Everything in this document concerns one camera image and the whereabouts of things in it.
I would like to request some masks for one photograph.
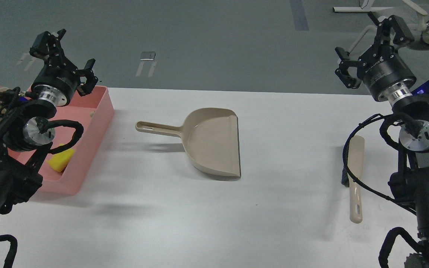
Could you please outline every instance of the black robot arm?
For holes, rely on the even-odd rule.
[[[48,154],[56,154],[74,146],[82,137],[83,126],[71,120],[52,120],[56,107],[68,105],[77,90],[81,96],[90,94],[98,79],[92,67],[94,59],[79,70],[68,60],[61,48],[62,29],[57,36],[41,33],[30,49],[30,54],[44,61],[44,67],[31,85],[30,92],[17,87],[0,93],[0,214],[11,212],[12,206],[27,202],[42,186],[39,174]],[[70,142],[51,149],[56,127],[71,127],[74,134]],[[13,151],[34,151],[27,163],[9,156]],[[10,241],[5,267],[11,267],[17,242],[13,236],[0,236]]]
[[[379,262],[381,267],[388,267],[387,257],[393,241],[401,235],[416,251],[407,258],[405,267],[429,267],[429,166],[420,168],[416,157],[417,153],[429,153],[429,80],[410,90],[416,77],[398,54],[398,47],[413,41],[405,22],[396,16],[382,22],[371,13],[369,16],[377,26],[373,45],[357,60],[350,59],[347,51],[337,47],[341,63],[336,75],[347,88],[358,88],[364,82],[375,101],[390,103],[393,113],[381,117],[384,121],[380,134],[389,146],[398,150],[398,171],[388,182],[394,198],[373,192],[415,214],[420,239],[414,245],[403,229],[393,229],[384,242]],[[396,48],[391,44],[392,29]],[[349,67],[357,68],[356,77],[349,75]],[[391,126],[401,127],[398,142],[388,135]]]

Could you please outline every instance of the dustpan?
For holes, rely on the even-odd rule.
[[[241,176],[238,117],[222,108],[191,112],[181,127],[139,121],[140,132],[180,137],[190,162],[198,170],[220,176]]]

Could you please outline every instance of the tape mark on floor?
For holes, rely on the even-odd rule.
[[[144,61],[140,61],[140,64],[138,65],[138,69],[137,69],[137,73],[136,73],[135,77],[138,77],[142,74],[144,64],[145,64]]]
[[[148,72],[148,77],[153,76],[153,72],[155,71],[156,61],[153,61],[152,66],[150,67],[150,71]]]
[[[29,68],[32,66],[32,64],[34,63],[34,61],[36,61],[36,58],[32,58],[28,64],[26,65],[26,68],[24,68],[24,71],[29,70]]]
[[[297,31],[308,31],[309,25],[305,16],[304,4],[302,0],[289,0],[291,2],[292,17],[294,19],[294,28]]]
[[[29,56],[29,53],[22,53],[22,56],[21,56],[21,58],[19,58],[19,60],[16,63],[16,65],[18,66],[19,64],[21,64],[22,61],[24,61],[24,59],[26,59],[27,56]]]

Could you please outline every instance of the pink tray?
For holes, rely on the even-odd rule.
[[[105,86],[96,86],[90,95],[84,97],[76,93],[69,105],[57,107],[56,116],[51,120],[78,121],[84,126],[84,134],[73,147],[75,153],[63,173],[53,170],[48,165],[47,161],[52,154],[46,157],[39,170],[39,174],[43,177],[39,191],[75,195],[80,190],[112,117],[114,117],[114,107]],[[59,144],[66,144],[72,135],[72,128],[56,128],[53,148]],[[26,163],[32,153],[33,151],[23,153],[10,151],[10,156],[21,163]]]

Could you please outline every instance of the table surface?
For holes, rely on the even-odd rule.
[[[19,241],[14,267],[378,267],[388,230],[416,237],[416,218],[362,191],[361,224],[340,184],[342,147],[359,122],[390,113],[370,96],[110,88],[115,115],[81,191],[36,193],[1,216]],[[181,125],[203,107],[236,112],[242,177],[196,170],[181,140],[135,130]],[[366,139],[363,180],[390,194],[396,151]],[[398,129],[391,131],[392,136]],[[7,244],[0,245],[2,267]],[[391,267],[412,249],[398,239]]]

